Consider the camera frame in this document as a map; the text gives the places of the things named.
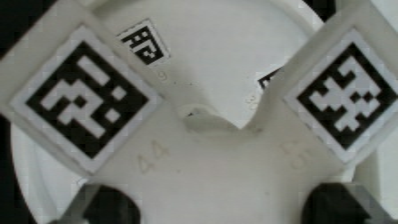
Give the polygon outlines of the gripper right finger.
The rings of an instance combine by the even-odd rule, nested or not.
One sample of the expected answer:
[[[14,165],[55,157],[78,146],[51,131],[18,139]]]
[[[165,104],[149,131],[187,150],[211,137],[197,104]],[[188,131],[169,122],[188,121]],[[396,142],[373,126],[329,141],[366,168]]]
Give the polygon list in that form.
[[[364,186],[322,183],[307,196],[300,224],[398,224]]]

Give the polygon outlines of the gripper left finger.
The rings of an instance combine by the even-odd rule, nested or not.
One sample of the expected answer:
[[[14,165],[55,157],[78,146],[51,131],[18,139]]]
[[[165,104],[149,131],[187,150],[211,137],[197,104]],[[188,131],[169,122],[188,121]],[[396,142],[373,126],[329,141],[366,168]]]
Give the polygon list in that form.
[[[85,184],[50,224],[140,224],[139,206],[115,188]]]

